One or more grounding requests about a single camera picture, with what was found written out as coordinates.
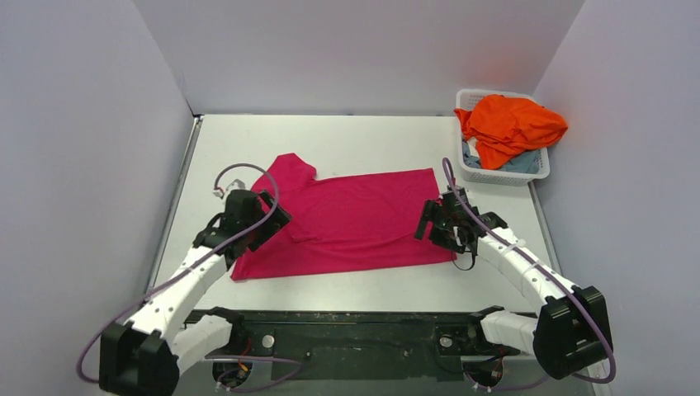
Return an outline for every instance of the white table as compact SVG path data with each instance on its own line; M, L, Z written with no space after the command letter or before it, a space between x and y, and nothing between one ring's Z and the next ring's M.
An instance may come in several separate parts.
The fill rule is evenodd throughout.
M172 227L167 232L156 284L171 276L197 232L223 209L212 194L214 177L231 163L269 167L278 154L297 153L318 170L318 178L395 172L432 167L441 191L441 161L457 167L459 144L451 117L372 117L315 115L206 115L196 138ZM234 170L223 184L239 178L251 186L260 176ZM482 213L499 214L545 263L550 262L536 203L527 186L457 183L474 195ZM462 267L471 256L460 257ZM491 265L477 259L472 271L451 262L316 276L293 276L234 283L219 279L197 305L250 310L473 312L502 305L532 312L525 299Z

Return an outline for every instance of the screw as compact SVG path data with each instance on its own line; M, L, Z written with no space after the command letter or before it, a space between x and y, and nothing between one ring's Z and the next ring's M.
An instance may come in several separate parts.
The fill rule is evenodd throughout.
M449 348L452 346L452 339L450 337L440 337L440 345L444 348Z
M273 345L275 345L275 337L268 334L262 338L262 346L263 347L270 349L270 348L272 348Z

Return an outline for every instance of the pink cloth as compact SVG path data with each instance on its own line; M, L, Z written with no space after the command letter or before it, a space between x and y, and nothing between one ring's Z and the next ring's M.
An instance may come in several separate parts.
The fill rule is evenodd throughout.
M439 195L432 169L335 177L296 154L277 157L268 171L291 222L235 264L234 281L360 271L448 262L454 254L414 233L423 204ZM266 177L253 191L268 190Z

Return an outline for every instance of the orange shirt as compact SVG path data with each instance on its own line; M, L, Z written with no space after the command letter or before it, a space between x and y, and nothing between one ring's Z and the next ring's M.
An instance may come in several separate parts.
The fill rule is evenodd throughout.
M484 169L498 169L527 150L558 142L569 128L561 115L523 97L488 95L473 111L455 109L464 139L476 137Z

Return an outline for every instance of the laundry basket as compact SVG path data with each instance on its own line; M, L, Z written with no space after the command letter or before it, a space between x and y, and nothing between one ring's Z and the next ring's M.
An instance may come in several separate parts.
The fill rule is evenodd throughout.
M534 98L529 95L514 92L487 91L485 89L462 89L457 93L456 107L464 110L474 110L476 103L487 95L498 94L505 97L526 97L531 101ZM549 158L545 148L539 149L537 155L537 165L539 171L537 173L518 173L506 171L492 171L489 169L479 169L476 167L468 167L464 163L464 153L462 152L462 133L460 121L455 118L455 131L457 133L457 157L459 158L461 176L467 182L503 184L506 186L525 186L534 179L544 179L549 175Z

